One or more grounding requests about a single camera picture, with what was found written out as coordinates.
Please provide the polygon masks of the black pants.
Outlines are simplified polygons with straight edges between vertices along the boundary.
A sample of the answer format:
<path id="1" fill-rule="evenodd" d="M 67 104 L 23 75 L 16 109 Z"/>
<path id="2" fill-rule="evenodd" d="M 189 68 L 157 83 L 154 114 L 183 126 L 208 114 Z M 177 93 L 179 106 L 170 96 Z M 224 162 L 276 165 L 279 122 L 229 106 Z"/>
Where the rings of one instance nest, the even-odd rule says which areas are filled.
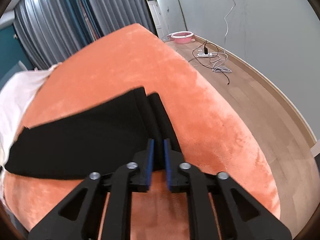
<path id="1" fill-rule="evenodd" d="M 180 145 L 159 94 L 143 87 L 110 101 L 34 128 L 24 128 L 9 152 L 5 169 L 41 179 L 83 179 L 107 174 L 132 161 L 154 141 L 153 169 L 165 168 L 163 142 Z"/>

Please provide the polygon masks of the orange plush bed cover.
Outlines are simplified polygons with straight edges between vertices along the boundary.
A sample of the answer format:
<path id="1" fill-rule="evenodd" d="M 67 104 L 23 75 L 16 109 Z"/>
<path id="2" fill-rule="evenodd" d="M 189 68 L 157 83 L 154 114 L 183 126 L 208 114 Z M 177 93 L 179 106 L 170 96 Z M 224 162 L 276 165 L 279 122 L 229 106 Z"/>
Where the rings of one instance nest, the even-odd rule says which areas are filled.
<path id="1" fill-rule="evenodd" d="M 132 239 L 188 239 L 187 199 L 165 185 L 163 141 L 202 172 L 229 173 L 275 217 L 271 169 L 248 127 L 180 54 L 139 24 L 119 29 L 48 70 L 18 104 L 2 202 L 31 230 L 92 172 L 130 162 L 153 139 L 147 193 L 134 193 Z"/>

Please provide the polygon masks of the white power strip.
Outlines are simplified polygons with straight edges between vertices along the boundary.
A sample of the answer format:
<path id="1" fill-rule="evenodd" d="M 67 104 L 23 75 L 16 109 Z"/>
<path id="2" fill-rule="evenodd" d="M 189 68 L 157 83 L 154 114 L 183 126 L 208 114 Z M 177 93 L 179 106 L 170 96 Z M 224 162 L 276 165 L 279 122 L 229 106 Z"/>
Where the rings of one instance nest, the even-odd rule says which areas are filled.
<path id="1" fill-rule="evenodd" d="M 217 57 L 219 55 L 219 53 L 213 53 L 213 52 L 209 52 L 207 54 L 205 53 L 198 53 L 197 57 L 198 58 L 214 58 Z"/>

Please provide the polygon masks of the pink plastic basin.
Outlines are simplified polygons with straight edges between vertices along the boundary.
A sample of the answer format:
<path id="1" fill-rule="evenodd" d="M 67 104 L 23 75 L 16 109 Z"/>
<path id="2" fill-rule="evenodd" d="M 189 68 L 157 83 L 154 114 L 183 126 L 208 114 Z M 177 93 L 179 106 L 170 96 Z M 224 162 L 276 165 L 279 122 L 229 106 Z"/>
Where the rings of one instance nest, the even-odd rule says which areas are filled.
<path id="1" fill-rule="evenodd" d="M 191 31 L 177 31 L 168 34 L 169 40 L 174 41 L 176 44 L 187 44 L 193 41 L 194 33 Z"/>

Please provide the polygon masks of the blue headboard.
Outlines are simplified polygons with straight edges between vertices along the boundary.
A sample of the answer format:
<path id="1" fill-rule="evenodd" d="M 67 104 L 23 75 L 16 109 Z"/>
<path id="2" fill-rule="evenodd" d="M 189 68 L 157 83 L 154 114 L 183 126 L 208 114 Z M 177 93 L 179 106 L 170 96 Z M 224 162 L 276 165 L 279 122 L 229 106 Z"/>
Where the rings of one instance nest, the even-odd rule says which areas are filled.
<path id="1" fill-rule="evenodd" d="M 0 81 L 0 90 L 5 86 L 5 84 L 17 73 L 22 71 L 27 71 L 28 69 L 26 66 L 21 62 L 18 61 L 2 78 Z"/>

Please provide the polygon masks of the white bed sheet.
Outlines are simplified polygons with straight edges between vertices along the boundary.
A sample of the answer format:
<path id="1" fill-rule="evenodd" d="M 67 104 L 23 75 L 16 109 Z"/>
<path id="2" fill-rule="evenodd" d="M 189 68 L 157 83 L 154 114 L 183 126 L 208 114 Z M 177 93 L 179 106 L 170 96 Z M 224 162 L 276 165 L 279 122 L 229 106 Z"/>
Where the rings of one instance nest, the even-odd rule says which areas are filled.
<path id="1" fill-rule="evenodd" d="M 44 70 L 17 72 L 1 89 L 1 166 L 9 159 L 9 151 L 25 111 L 60 64 Z"/>

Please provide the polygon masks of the white door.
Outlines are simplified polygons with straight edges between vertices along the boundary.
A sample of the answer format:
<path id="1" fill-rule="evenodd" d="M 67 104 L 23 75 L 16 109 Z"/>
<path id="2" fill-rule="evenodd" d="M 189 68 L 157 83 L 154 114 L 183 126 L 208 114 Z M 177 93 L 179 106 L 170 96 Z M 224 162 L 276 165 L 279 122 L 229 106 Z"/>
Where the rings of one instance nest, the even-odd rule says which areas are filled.
<path id="1" fill-rule="evenodd" d="M 167 31 L 158 3 L 156 1 L 148 1 L 148 5 L 156 27 L 157 35 L 161 40 L 164 41 L 167 36 Z"/>

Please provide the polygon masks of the grey blue curtain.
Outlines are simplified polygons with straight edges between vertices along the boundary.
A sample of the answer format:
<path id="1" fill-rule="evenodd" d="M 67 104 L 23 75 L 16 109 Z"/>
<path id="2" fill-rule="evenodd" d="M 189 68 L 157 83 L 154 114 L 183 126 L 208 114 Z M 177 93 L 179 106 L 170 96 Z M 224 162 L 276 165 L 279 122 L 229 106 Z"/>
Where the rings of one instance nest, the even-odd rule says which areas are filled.
<path id="1" fill-rule="evenodd" d="M 32 64 L 47 69 L 135 23 L 157 33 L 147 0 L 20 0 L 14 28 Z"/>

